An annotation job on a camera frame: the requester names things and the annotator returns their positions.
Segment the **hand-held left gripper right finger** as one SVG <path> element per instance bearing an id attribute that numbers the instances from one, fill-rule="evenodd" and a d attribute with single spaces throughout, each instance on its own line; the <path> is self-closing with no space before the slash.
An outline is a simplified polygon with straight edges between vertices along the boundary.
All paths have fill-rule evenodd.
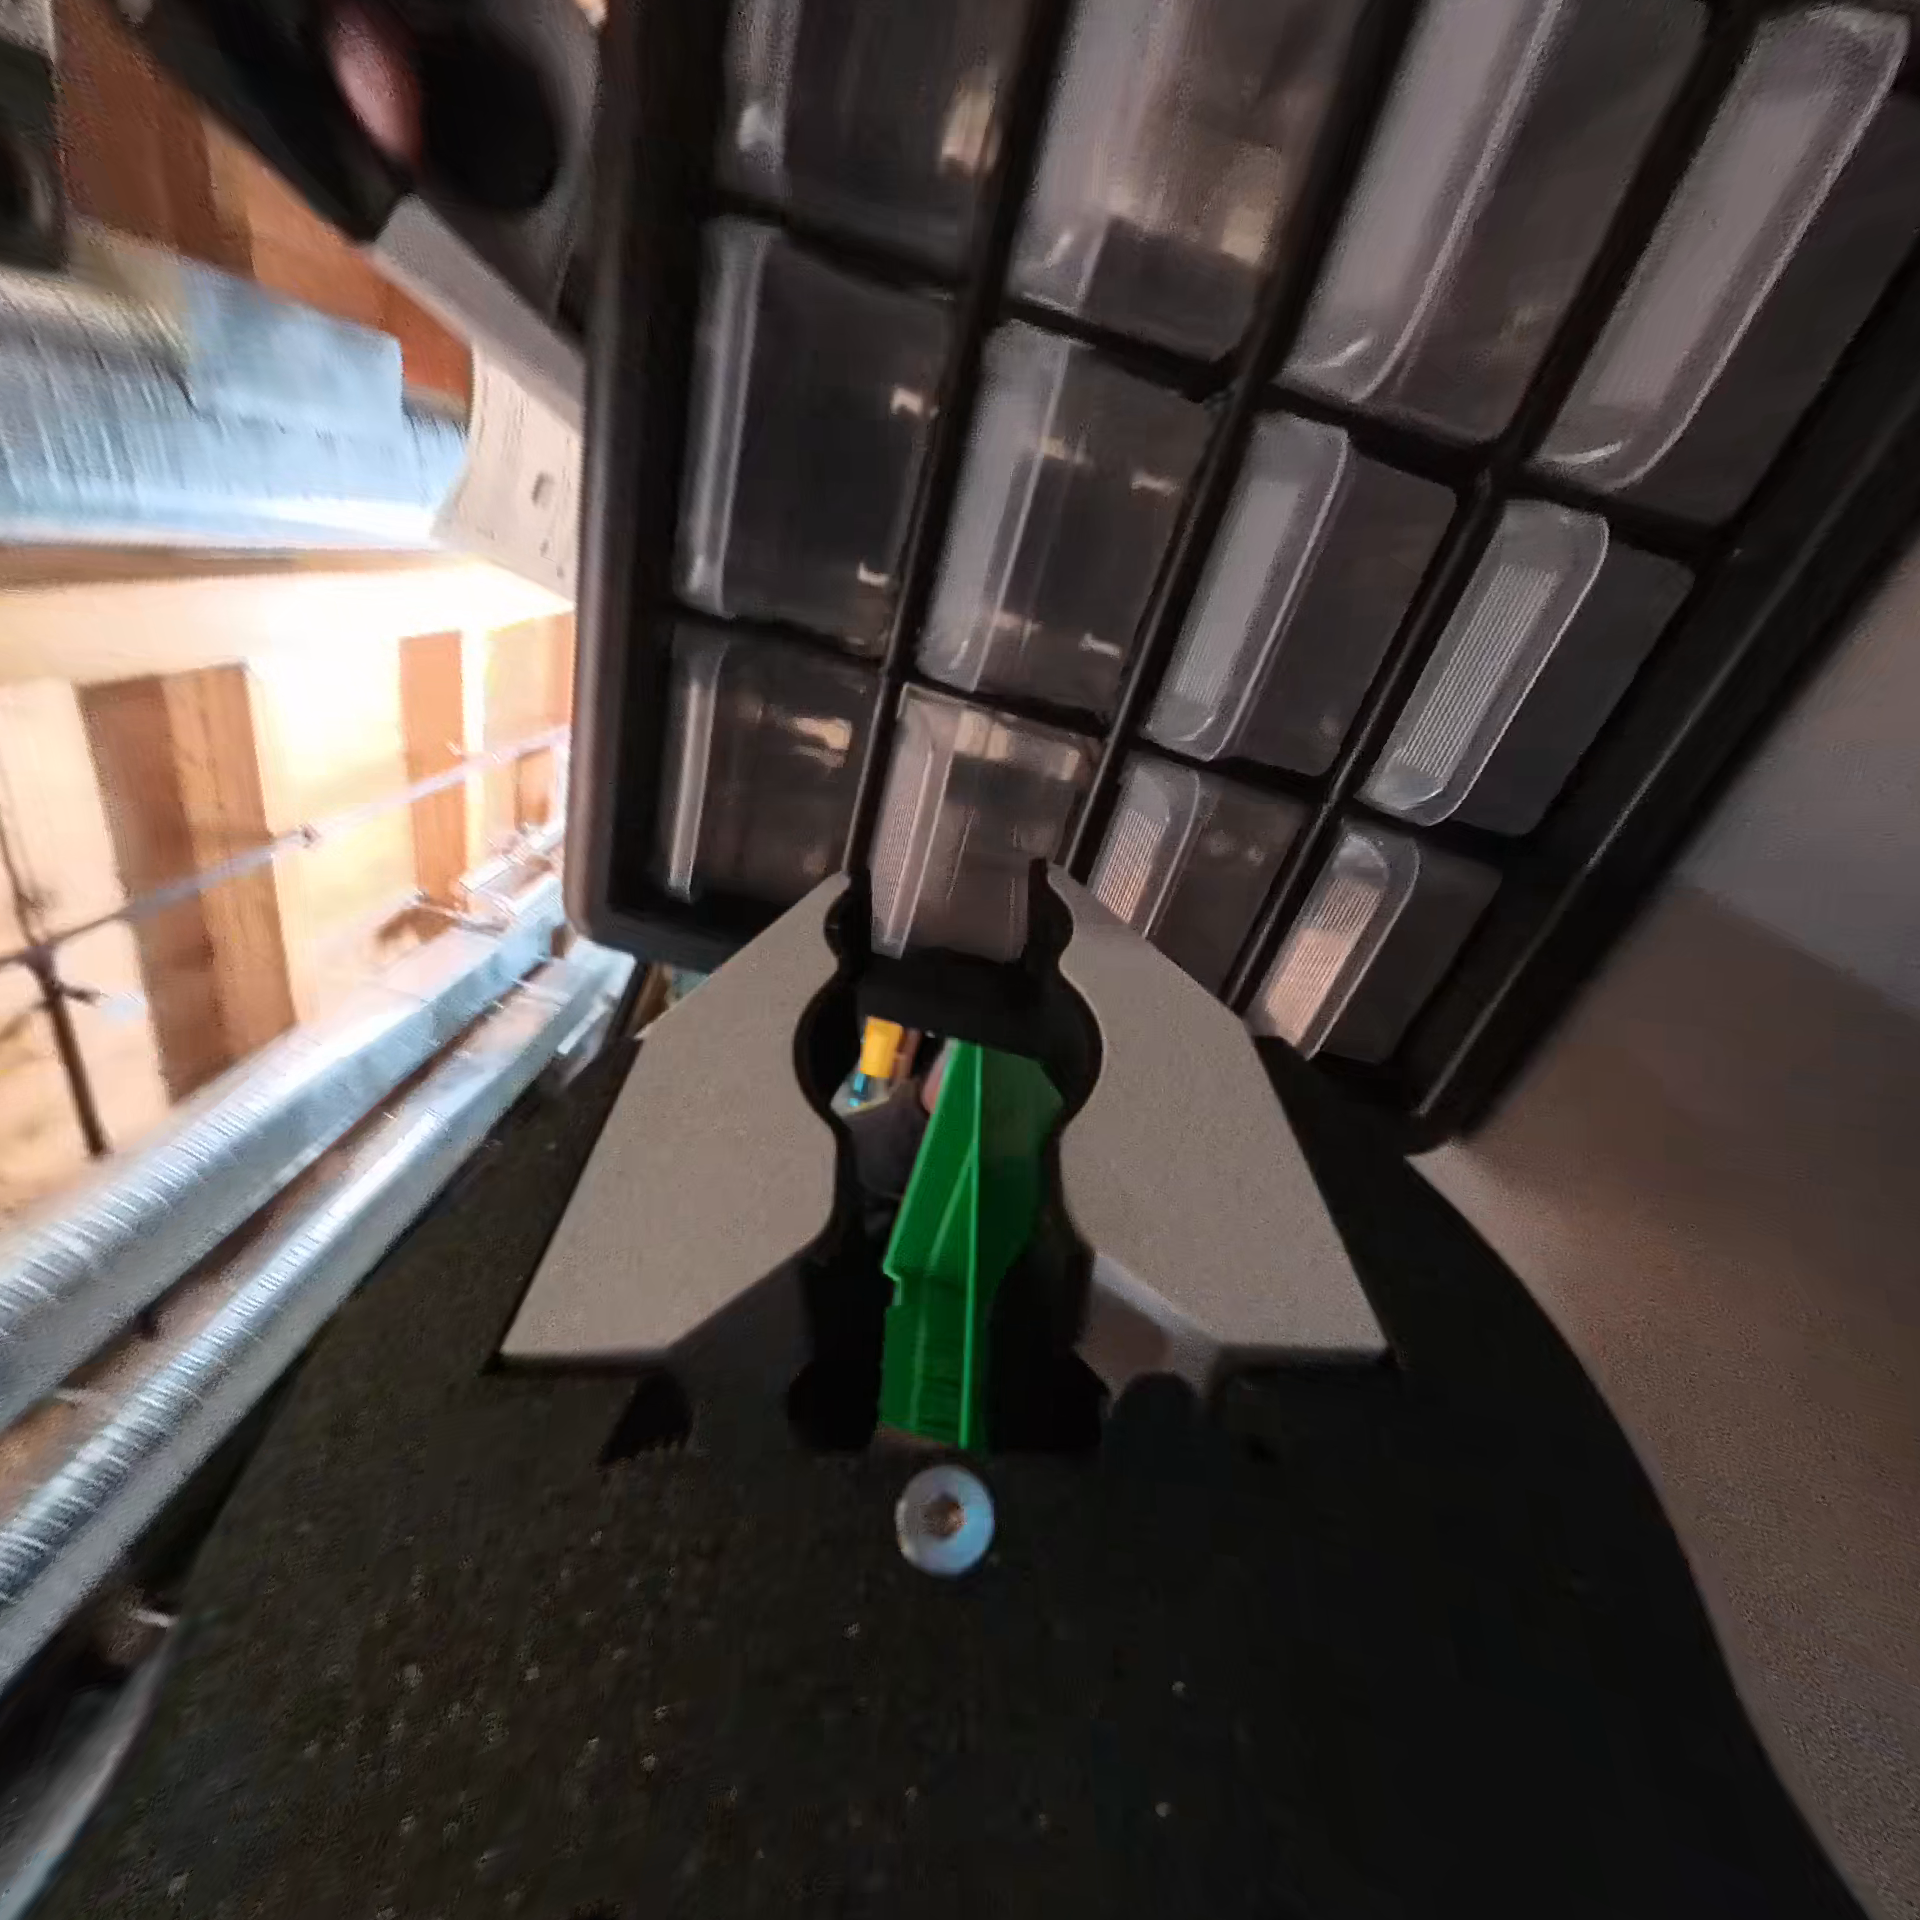
<path id="1" fill-rule="evenodd" d="M 1097 1032 L 1057 1146 L 1090 1254 L 1079 1356 L 1099 1380 L 1376 1362 L 1380 1316 L 1243 1022 L 1063 869 L 1046 884 Z"/>

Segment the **silver ventilation duct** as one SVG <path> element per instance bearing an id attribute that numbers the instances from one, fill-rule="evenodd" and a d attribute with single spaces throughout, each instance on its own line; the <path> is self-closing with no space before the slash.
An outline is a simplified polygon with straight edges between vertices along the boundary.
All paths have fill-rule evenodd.
<path id="1" fill-rule="evenodd" d="M 379 327 L 93 223 L 3 267 L 6 546 L 417 553 L 462 469 Z"/>
<path id="2" fill-rule="evenodd" d="M 175 1354 L 3 1514 L 3 1684 L 87 1606 L 353 1280 L 633 963 L 559 937 L 542 879 L 505 922 L 445 932 L 326 1020 L 269 1043 L 155 1136 L 3 1237 L 3 1432 L 15 1432 L 342 1139 L 359 1146 Z"/>

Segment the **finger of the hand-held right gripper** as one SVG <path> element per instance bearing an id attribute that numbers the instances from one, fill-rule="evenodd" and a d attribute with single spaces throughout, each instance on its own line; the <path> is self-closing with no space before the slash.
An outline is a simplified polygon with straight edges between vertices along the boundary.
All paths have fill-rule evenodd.
<path id="1" fill-rule="evenodd" d="M 456 334 L 480 360 L 566 426 L 585 420 L 585 350 L 419 197 L 396 200 L 372 239 L 372 266 Z"/>

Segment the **person's right hand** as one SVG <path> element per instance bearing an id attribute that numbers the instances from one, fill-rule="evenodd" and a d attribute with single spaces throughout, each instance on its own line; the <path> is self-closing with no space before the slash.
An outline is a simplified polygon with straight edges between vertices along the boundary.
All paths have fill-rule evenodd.
<path id="1" fill-rule="evenodd" d="M 332 3 L 322 52 L 359 134 L 413 173 L 422 160 L 422 86 L 406 29 L 376 3 Z"/>

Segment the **green plastic bin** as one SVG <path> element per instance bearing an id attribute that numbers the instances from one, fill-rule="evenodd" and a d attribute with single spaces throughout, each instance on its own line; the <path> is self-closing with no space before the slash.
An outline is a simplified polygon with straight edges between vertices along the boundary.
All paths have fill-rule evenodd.
<path id="1" fill-rule="evenodd" d="M 877 1432 L 970 1453 L 1052 1450 L 1043 1354 L 1046 1142 L 1063 1100 L 1032 1056 L 956 1040 L 883 1250 Z"/>

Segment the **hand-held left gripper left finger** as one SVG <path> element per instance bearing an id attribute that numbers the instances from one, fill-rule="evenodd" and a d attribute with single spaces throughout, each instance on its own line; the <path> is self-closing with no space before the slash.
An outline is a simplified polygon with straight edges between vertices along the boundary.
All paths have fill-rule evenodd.
<path id="1" fill-rule="evenodd" d="M 797 1373 L 802 1262 L 846 1206 L 802 1043 L 847 984 L 850 876 L 816 883 L 655 1020 L 505 1323 L 497 1362 Z"/>

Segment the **clear plastic drawer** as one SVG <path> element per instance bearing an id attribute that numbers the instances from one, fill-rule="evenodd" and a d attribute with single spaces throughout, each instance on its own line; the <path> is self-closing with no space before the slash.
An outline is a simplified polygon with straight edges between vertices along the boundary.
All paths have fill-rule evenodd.
<path id="1" fill-rule="evenodd" d="M 1087 734 L 905 687 L 870 856 L 870 946 L 1015 963 L 1029 872 L 1063 853 L 1095 760 Z"/>

